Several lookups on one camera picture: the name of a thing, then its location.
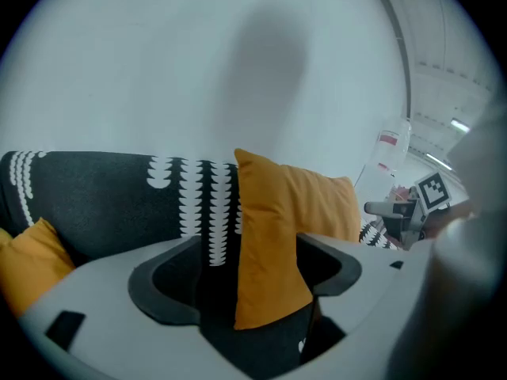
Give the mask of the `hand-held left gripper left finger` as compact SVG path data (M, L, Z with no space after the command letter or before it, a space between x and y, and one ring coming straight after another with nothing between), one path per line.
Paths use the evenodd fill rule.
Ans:
M128 293L137 266L197 242L163 241L84 264L22 315L21 328L63 380L250 380L197 327L161 325Z

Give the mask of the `black white patterned sofa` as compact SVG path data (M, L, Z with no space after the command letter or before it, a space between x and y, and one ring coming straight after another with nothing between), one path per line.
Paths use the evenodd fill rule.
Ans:
M17 151L0 160L0 221L15 236L39 219L57 231L75 269L163 241L197 238L163 253L128 279L135 306L161 325L193 325L250 380L274 380L345 337L321 311L326 281L339 295L361 274L296 237L297 266L312 301L256 329L234 327L242 207L238 163L101 152Z

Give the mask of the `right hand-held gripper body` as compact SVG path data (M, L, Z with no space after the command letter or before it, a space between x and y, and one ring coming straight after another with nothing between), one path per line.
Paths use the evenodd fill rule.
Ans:
M424 228L430 214L448 205L451 195L439 172L417 180L409 189L405 200L397 200L393 206L395 214L401 215L396 238L403 248L410 248L425 237Z

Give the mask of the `white cabinet with red label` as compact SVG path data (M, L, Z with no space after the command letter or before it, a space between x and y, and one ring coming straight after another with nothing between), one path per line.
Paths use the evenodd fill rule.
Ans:
M391 117L383 123L372 155L358 177L355 189L365 201L382 201L395 184L395 174L405 161L411 125L405 118Z

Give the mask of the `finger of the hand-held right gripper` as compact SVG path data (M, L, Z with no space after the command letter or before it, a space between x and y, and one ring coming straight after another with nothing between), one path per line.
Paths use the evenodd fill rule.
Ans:
M400 215L392 202L366 202L364 212L370 215Z

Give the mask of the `pink cloth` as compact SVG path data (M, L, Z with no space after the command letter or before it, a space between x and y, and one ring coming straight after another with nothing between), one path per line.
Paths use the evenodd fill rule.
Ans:
M388 196L388 200L393 202L404 202L412 198L413 196L410 194L410 188L401 185L393 187Z

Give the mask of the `person's right forearm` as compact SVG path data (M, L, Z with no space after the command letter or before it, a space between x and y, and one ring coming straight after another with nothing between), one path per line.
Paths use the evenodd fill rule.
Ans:
M451 222L457 219L467 219L472 214L473 207L470 200L457 203L442 210L432 211L423 226L425 238L436 238Z

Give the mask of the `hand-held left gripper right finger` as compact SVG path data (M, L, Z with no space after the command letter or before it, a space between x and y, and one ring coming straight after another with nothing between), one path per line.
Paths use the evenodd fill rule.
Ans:
M345 332L345 337L277 380L395 380L389 364L421 296L432 243L423 241L402 251L316 234L301 234L299 239L333 256L352 257L360 264L361 274L339 295L327 290L330 281L315 288L322 313Z

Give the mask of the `large orange pillow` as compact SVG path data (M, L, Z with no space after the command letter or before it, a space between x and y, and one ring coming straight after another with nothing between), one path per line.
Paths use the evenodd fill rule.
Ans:
M16 318L74 270L57 231L45 219L16 237L0 228L0 294Z

